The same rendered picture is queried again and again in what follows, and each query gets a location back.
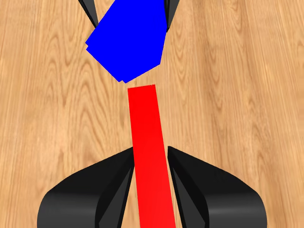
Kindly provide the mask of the blue hollow socket block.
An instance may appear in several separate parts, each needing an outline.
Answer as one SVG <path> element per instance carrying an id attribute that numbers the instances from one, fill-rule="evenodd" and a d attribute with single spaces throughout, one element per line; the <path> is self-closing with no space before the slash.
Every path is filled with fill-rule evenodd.
<path id="1" fill-rule="evenodd" d="M 87 51 L 127 83 L 161 63 L 166 31 L 164 0 L 114 0 L 87 39 Z"/>

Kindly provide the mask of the thin red peg bar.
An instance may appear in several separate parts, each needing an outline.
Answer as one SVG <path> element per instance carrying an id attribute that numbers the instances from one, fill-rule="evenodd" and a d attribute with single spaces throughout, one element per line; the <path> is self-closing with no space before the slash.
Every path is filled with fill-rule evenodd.
<path id="1" fill-rule="evenodd" d="M 176 228 L 155 85 L 128 89 L 140 228 Z"/>

